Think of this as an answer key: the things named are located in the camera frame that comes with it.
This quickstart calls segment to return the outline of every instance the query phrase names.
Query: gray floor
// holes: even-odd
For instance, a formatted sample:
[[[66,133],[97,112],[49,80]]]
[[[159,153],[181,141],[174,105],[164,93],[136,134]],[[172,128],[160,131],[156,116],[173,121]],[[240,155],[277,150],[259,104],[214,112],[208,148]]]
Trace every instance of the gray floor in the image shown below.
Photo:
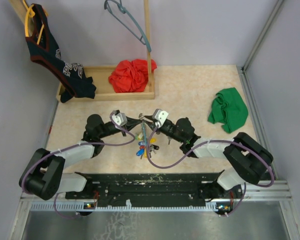
[[[244,202],[236,213],[94,212],[68,220],[32,211],[22,240],[288,240],[278,202]]]

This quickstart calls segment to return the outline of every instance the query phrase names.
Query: table top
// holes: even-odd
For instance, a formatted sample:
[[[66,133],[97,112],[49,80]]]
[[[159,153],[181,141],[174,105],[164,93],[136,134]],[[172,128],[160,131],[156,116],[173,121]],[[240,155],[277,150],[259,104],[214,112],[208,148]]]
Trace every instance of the table top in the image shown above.
[[[168,119],[176,123],[180,118],[188,117],[195,133],[209,139],[232,139],[239,132],[245,132],[256,139],[250,116],[240,129],[226,133],[221,123],[207,121],[211,103],[218,91],[235,87],[243,100],[244,92],[235,65],[192,65],[192,66],[159,66],[154,71],[155,99],[127,101],[82,101],[60,103],[50,133],[47,149],[50,151],[76,144],[83,137],[87,118],[99,114],[106,123],[113,110],[120,110],[128,117],[137,119],[140,113],[152,115],[156,109],[169,113]],[[131,132],[136,134],[141,126]],[[152,161],[160,166],[171,165],[184,154],[179,149],[180,143],[174,140],[168,145],[165,135],[155,135],[156,145],[160,149],[152,154]],[[120,133],[105,137],[105,143],[124,143],[131,139]],[[214,173],[229,168],[226,159],[190,158],[175,167],[158,169],[152,166],[147,158],[136,156],[139,150],[138,141],[129,145],[105,146],[102,152],[91,159],[80,161],[64,170],[65,173]]]

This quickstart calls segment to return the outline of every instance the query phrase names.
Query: green cloth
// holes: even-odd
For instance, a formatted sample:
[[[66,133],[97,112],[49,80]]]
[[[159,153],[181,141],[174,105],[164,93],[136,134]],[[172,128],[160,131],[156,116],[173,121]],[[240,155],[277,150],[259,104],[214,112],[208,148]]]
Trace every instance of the green cloth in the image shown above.
[[[212,102],[210,123],[222,123],[228,134],[245,125],[248,109],[235,87],[225,88],[216,94]]]

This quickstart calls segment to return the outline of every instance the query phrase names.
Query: wooden box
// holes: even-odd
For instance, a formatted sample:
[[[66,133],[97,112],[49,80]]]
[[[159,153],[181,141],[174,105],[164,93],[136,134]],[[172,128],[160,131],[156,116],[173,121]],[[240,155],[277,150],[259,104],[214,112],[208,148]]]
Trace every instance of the wooden box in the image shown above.
[[[116,93],[113,86],[109,83],[108,77],[115,70],[115,65],[110,66],[85,66],[84,72],[87,77],[93,78],[93,84],[96,86],[95,97],[91,98],[75,98],[68,102],[79,101],[119,101],[119,100],[145,100],[155,99],[155,78],[152,73],[143,92]],[[57,100],[60,102],[61,94],[65,91],[64,86],[59,84],[56,94]]]

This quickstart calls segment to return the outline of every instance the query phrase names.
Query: wooden frame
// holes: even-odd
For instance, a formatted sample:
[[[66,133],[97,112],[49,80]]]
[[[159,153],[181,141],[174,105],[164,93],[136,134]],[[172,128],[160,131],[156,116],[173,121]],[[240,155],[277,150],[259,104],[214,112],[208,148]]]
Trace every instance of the wooden frame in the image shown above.
[[[25,24],[25,16],[27,9],[22,0],[9,0],[14,11]],[[145,35],[150,42],[150,14],[149,14],[149,0],[143,0],[144,5],[144,20],[145,20]],[[28,30],[31,35],[34,29],[34,23],[29,21]],[[95,97],[91,98],[72,98],[69,102],[82,101],[120,101],[120,100],[146,100],[155,99],[155,77],[151,71],[151,53],[147,50],[147,68],[148,68],[148,84],[143,92],[127,92],[115,93],[113,86],[109,83],[108,77],[115,70],[115,65],[109,66],[84,66],[84,72],[87,77],[93,78],[93,84],[96,86]],[[59,84],[56,98],[60,102],[61,94],[65,91],[62,84]]]

